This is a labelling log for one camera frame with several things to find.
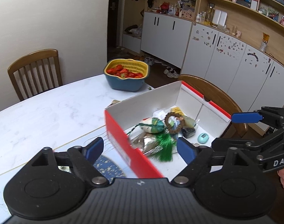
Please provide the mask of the turquoise oval stone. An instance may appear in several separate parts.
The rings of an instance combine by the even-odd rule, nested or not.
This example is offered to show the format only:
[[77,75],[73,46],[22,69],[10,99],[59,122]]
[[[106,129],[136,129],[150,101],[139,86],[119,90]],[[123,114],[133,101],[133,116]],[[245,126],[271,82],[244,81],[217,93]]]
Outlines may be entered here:
[[207,133],[201,133],[198,135],[197,141],[199,144],[205,144],[209,140],[209,135]]

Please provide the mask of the yellow small carton box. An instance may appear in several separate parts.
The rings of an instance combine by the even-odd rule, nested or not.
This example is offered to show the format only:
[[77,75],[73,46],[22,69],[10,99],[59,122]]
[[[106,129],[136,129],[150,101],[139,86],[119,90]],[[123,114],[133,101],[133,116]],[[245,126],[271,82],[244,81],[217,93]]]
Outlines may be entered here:
[[179,107],[173,107],[171,108],[171,111],[176,117],[184,116],[185,114],[181,111]]

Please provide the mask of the wooden chair at wall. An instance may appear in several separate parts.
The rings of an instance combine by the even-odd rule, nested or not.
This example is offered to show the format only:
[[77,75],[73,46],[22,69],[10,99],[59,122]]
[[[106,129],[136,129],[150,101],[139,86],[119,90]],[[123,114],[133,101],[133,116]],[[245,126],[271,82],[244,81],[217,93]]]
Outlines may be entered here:
[[20,101],[63,85],[56,49],[25,55],[10,65],[7,72]]

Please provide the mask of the silver foil snack bag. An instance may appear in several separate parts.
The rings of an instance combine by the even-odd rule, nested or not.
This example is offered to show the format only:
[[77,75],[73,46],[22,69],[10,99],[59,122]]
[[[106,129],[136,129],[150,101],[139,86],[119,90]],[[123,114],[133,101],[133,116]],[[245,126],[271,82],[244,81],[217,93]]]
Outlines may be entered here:
[[130,145],[134,149],[139,149],[145,156],[155,155],[163,149],[155,134],[145,132],[131,139]]

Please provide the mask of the yellow blue strawberry basket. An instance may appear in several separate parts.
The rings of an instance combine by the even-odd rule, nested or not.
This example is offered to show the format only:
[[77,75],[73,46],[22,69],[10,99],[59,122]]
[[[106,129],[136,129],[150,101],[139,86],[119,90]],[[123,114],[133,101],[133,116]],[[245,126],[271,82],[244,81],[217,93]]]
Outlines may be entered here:
[[133,59],[113,59],[104,68],[104,75],[110,87],[119,91],[138,91],[150,74],[150,67]]

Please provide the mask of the black ball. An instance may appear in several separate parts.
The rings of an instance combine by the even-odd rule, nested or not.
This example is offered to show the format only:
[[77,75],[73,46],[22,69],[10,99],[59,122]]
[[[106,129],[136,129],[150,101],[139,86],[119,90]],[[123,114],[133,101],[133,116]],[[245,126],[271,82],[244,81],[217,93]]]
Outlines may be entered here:
[[183,127],[181,129],[181,132],[182,132],[183,137],[188,139],[195,135],[196,130],[194,128]]

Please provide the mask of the wooden chair near cabinets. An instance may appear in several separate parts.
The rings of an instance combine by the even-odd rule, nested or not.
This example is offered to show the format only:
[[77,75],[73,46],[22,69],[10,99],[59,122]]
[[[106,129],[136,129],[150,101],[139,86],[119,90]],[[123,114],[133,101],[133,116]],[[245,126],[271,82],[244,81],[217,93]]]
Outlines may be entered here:
[[[241,113],[242,110],[238,104],[223,90],[210,83],[206,79],[202,79],[197,76],[189,74],[181,74],[178,80],[184,81],[195,90],[204,96],[204,100],[207,102],[214,102],[220,106],[225,112],[230,115],[234,113]],[[248,131],[248,125],[246,123],[235,124],[230,123],[225,132],[222,134],[223,138],[243,138]]]

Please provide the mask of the red white cardboard box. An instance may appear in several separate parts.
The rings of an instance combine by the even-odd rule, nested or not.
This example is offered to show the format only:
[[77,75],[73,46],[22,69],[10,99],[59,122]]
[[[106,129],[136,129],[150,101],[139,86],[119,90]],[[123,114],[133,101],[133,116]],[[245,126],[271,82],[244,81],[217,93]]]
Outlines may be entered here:
[[113,157],[127,178],[173,179],[186,163],[179,140],[211,146],[231,116],[183,81],[137,95],[105,110]]

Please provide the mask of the white wall cabinet unit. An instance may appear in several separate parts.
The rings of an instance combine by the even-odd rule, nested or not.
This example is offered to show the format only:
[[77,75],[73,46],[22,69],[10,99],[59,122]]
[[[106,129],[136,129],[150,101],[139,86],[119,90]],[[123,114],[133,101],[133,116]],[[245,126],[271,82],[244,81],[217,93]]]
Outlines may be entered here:
[[275,0],[143,0],[140,50],[225,91],[243,111],[284,106],[284,25]]

